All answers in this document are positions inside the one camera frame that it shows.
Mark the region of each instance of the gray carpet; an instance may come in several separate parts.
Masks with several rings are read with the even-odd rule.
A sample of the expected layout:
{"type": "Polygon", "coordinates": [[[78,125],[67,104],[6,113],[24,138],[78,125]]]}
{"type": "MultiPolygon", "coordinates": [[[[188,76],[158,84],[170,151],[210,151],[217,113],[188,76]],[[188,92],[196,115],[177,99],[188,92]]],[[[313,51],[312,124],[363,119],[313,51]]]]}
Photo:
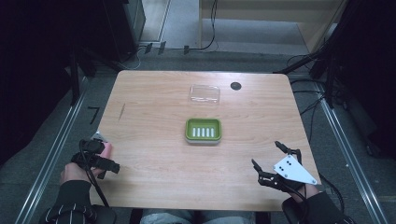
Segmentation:
{"type": "MultiPolygon", "coordinates": [[[[129,68],[137,67],[139,70],[271,73],[272,71],[284,68],[290,57],[289,55],[229,52],[203,53],[198,51],[191,51],[187,55],[184,55],[181,50],[170,49],[159,55],[158,50],[153,49],[148,54],[141,51],[139,58],[124,62],[123,65],[129,68]]],[[[51,174],[49,183],[45,187],[30,223],[37,223],[43,211],[54,203],[59,188],[60,172],[64,168],[64,165],[69,162],[72,155],[78,151],[78,141],[81,138],[91,136],[98,127],[117,74],[100,64],[98,64],[97,68],[99,72],[96,77],[89,78],[89,87],[81,109],[64,143],[57,165],[51,174]],[[93,124],[90,124],[90,122],[92,121],[94,110],[88,109],[88,106],[100,107],[99,114],[93,124]]],[[[301,74],[306,74],[305,68],[299,70],[301,74]]],[[[292,88],[294,91],[308,91],[313,90],[314,86],[310,82],[298,82],[293,84],[292,88]]],[[[295,98],[300,111],[303,111],[314,103],[318,99],[318,96],[314,93],[295,93],[295,98]]],[[[2,198],[0,201],[0,223],[15,222],[26,199],[28,190],[33,185],[70,108],[70,101],[71,93],[69,92],[41,126],[29,146],[11,158],[1,168],[0,195],[2,195],[2,198]]],[[[396,186],[396,178],[392,178],[396,166],[395,162],[389,159],[379,160],[369,157],[365,152],[361,137],[348,113],[339,106],[336,107],[336,111],[350,137],[350,142],[354,146],[357,156],[359,156],[365,173],[369,176],[375,192],[383,201],[382,206],[387,212],[389,222],[396,223],[396,216],[392,212],[394,200],[390,200],[392,194],[394,194],[392,187],[396,186]]],[[[302,115],[307,136],[310,133],[311,115],[312,111],[302,115]]],[[[340,151],[329,122],[320,106],[315,111],[312,127],[311,147],[318,170],[331,180],[343,194],[346,214],[352,216],[358,223],[372,223],[357,185],[350,174],[346,160],[340,151]]],[[[338,204],[337,198],[330,188],[324,185],[324,189],[331,195],[334,202],[338,204]]],[[[128,223],[131,214],[130,208],[115,208],[115,211],[118,213],[117,223],[128,223]]],[[[283,214],[280,212],[273,213],[272,218],[272,223],[287,223],[283,214]]]]}

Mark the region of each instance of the power cord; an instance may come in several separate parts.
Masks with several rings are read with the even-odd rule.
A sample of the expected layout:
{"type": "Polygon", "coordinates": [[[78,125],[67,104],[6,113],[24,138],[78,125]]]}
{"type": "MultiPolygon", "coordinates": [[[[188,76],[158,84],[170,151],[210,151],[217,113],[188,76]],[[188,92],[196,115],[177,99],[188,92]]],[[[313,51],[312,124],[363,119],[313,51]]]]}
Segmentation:
{"type": "Polygon", "coordinates": [[[91,184],[95,187],[96,192],[98,193],[99,197],[101,198],[103,204],[105,207],[109,207],[109,204],[107,202],[105,194],[102,192],[102,189],[99,187],[98,183],[96,182],[96,177],[93,175],[91,168],[89,166],[88,161],[91,159],[89,157],[88,159],[85,157],[85,153],[83,152],[83,143],[82,141],[79,142],[79,152],[81,154],[82,159],[85,162],[84,170],[87,173],[88,178],[90,179],[91,184]]]}

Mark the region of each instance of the human hand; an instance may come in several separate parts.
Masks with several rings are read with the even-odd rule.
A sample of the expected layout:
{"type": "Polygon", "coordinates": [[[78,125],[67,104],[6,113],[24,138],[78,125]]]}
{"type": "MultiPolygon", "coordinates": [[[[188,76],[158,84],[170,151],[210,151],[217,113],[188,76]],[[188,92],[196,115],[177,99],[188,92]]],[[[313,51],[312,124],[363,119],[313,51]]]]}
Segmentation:
{"type": "MultiPolygon", "coordinates": [[[[103,143],[103,144],[105,145],[105,149],[102,151],[102,153],[99,156],[109,159],[112,146],[110,143],[103,143]]],[[[96,168],[92,169],[92,173],[94,176],[98,176],[103,171],[104,170],[96,169],[96,168]]],[[[90,179],[88,178],[86,171],[81,169],[74,162],[70,162],[66,164],[64,170],[61,172],[60,184],[62,185],[64,182],[69,180],[84,180],[90,182],[90,179]]]]}

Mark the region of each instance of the clear plastic box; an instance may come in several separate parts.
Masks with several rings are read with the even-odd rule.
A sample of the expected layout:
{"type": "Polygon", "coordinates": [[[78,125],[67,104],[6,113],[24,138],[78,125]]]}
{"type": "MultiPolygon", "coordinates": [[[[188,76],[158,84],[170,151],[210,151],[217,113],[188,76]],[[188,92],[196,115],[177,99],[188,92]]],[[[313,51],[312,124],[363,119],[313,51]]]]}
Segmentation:
{"type": "Polygon", "coordinates": [[[199,105],[218,105],[220,88],[207,85],[192,85],[189,101],[199,105]]]}

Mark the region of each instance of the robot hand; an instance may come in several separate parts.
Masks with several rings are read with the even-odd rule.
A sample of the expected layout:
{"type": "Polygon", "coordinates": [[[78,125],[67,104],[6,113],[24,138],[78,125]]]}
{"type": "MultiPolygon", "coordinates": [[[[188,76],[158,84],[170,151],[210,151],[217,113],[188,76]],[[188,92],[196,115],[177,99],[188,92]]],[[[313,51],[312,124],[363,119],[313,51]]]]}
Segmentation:
{"type": "Polygon", "coordinates": [[[300,189],[304,183],[316,184],[315,178],[302,166],[300,149],[290,149],[279,142],[276,142],[276,146],[288,154],[285,159],[274,166],[274,170],[278,174],[264,172],[257,162],[251,160],[253,168],[259,174],[260,185],[283,192],[294,192],[300,189]],[[297,155],[297,160],[292,157],[292,154],[297,155]]]}

